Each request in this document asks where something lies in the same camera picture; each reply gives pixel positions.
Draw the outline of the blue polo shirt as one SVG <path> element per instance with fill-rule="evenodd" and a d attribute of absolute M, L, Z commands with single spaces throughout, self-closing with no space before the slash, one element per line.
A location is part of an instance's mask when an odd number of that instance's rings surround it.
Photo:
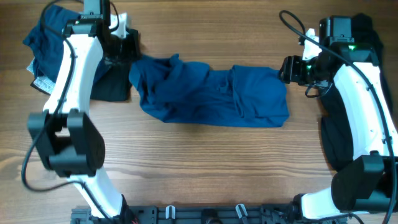
<path fill-rule="evenodd" d="M 142 57 L 129 81 L 144 112 L 164 123 L 278 128 L 289 118 L 287 90 L 269 67 L 234 65 L 213 70 L 207 63 Z"/>

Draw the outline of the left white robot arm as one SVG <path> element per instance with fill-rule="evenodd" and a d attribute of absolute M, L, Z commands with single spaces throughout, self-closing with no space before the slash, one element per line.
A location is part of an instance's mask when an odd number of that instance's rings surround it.
<path fill-rule="evenodd" d="M 43 166 L 74 185 L 91 208 L 94 223 L 134 223 L 136 216 L 103 166 L 105 143 L 89 117 L 90 96 L 102 59 L 120 65 L 137 59 L 139 33 L 109 19 L 69 20 L 59 34 L 63 58 L 55 88 L 41 113 L 29 116 L 32 150 Z"/>

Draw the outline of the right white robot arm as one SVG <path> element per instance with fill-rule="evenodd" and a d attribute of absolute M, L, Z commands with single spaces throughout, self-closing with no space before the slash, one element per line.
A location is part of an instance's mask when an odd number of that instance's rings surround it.
<path fill-rule="evenodd" d="M 285 58 L 284 83 L 316 88 L 327 115 L 322 144 L 335 170 L 331 185 L 295 197 L 291 220 L 323 221 L 356 213 L 397 211 L 397 131 L 369 44 L 335 42 Z"/>

